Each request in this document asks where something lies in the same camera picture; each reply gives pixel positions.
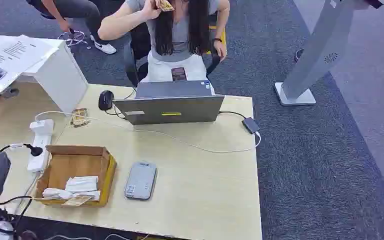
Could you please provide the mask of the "person's right hand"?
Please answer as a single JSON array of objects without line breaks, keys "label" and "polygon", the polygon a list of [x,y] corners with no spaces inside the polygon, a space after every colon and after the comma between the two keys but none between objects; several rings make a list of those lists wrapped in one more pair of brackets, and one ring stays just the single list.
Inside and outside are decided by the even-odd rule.
[{"label": "person's right hand", "polygon": [[156,19],[162,12],[160,0],[146,0],[141,13],[145,21]]}]

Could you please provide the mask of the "person's left hand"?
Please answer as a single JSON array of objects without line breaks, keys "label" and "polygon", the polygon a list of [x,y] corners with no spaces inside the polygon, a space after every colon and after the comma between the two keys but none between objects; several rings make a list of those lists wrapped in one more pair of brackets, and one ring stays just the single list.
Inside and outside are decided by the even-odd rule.
[{"label": "person's left hand", "polygon": [[227,56],[227,47],[217,39],[213,41],[213,47],[220,57],[220,62],[222,62]]}]

